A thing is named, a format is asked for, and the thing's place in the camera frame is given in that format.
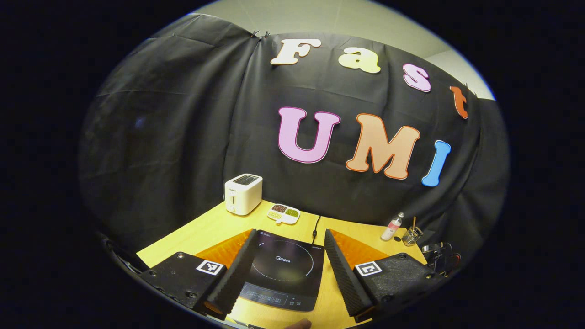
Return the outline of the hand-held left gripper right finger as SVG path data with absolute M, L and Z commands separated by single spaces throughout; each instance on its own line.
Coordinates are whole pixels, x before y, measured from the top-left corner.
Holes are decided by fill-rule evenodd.
M 397 314 L 445 281 L 405 252 L 388 255 L 332 229 L 324 234 L 324 248 L 347 312 L 357 323 Z

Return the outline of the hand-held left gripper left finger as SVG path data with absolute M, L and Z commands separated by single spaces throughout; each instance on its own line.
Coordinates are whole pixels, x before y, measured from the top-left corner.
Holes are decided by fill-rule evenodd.
M 174 302 L 225 320 L 239 297 L 258 248 L 249 229 L 196 255 L 176 252 L 140 273 L 140 278 Z

